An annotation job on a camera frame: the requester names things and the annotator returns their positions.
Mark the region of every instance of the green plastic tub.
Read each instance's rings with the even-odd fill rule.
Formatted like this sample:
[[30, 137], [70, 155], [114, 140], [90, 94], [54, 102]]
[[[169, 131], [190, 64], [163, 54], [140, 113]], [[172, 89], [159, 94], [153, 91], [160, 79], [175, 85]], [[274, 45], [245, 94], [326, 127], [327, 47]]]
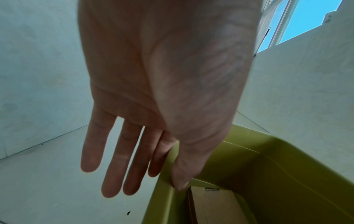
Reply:
[[[187, 223], [170, 151], [143, 223]], [[289, 143], [233, 125], [192, 186], [232, 190], [252, 223], [354, 223], [354, 185]]]

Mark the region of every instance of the cardboard box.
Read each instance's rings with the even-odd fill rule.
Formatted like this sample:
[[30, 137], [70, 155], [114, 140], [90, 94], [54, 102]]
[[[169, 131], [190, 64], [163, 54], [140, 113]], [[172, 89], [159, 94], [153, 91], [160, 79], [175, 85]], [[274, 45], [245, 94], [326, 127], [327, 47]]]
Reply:
[[185, 202], [191, 224], [248, 224], [230, 190], [191, 186], [187, 189]]

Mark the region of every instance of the sky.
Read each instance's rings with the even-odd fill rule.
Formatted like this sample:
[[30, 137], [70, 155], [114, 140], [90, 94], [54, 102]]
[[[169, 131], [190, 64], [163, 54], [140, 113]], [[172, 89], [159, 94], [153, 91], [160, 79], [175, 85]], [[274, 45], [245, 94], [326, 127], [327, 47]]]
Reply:
[[[268, 48], [288, 1], [289, 0], [283, 0], [278, 5], [274, 17], [270, 23], [271, 30], [264, 39], [264, 42], [258, 52]], [[280, 42], [282, 43], [320, 26], [325, 18], [324, 16], [331, 11], [336, 11], [341, 1], [342, 0], [299, 0], [299, 3]]]

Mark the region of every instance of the grout line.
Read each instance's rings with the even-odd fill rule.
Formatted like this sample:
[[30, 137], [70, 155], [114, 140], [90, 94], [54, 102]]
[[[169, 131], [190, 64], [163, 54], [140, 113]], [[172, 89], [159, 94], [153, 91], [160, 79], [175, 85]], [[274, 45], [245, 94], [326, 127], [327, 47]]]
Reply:
[[15, 154], [12, 154], [12, 155], [10, 155], [10, 156], [7, 156], [7, 157], [5, 157], [5, 158], [0, 159], [0, 161], [3, 160], [3, 159], [6, 159], [6, 158], [10, 158], [11, 156], [14, 156], [14, 155], [16, 155], [16, 154], [18, 154], [18, 153], [21, 153], [21, 152], [26, 151], [26, 150], [28, 150], [28, 149], [31, 149], [31, 148], [33, 148], [33, 147], [42, 145], [42, 144], [44, 144], [44, 143], [46, 143], [46, 142], [49, 142], [49, 141], [51, 141], [51, 140], [53, 140], [53, 139], [59, 138], [59, 137], [61, 137], [61, 136], [63, 136], [63, 135], [69, 134], [69, 133], [71, 133], [71, 132], [73, 132], [73, 131], [76, 131], [76, 130], [79, 130], [79, 129], [80, 129], [80, 128], [77, 128], [77, 129], [72, 130], [72, 131], [69, 131], [69, 132], [67, 132], [67, 133], [65, 133], [65, 134], [59, 135], [59, 136], [57, 136], [57, 137], [55, 137], [55, 138], [52, 138], [52, 139], [49, 139], [49, 140], [44, 141], [44, 142], [42, 142], [42, 143], [39, 143], [38, 145], [34, 145], [34, 146], [31, 146], [31, 147], [29, 147], [29, 148], [27, 148], [27, 149], [24, 149], [24, 150], [22, 150], [22, 151], [16, 152]]
[[[246, 117], [243, 113], [241, 113], [240, 111], [237, 110], [238, 113], [242, 114], [245, 118], [247, 118], [248, 120], [252, 121], [251, 119], [249, 119], [248, 117]], [[262, 128], [261, 126], [259, 126], [256, 122], [252, 121], [255, 125], [257, 125], [258, 127]]]

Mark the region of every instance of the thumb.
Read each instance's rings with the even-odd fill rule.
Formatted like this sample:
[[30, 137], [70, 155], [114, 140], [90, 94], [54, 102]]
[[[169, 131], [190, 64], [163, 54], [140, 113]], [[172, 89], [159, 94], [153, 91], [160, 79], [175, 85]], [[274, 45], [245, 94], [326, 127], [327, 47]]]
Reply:
[[221, 130], [218, 134], [213, 135], [205, 140], [199, 141], [196, 144], [184, 144], [180, 142], [178, 156], [172, 166], [172, 184], [177, 191], [187, 187], [189, 181], [198, 176], [213, 150], [226, 137], [229, 129], [227, 127]]

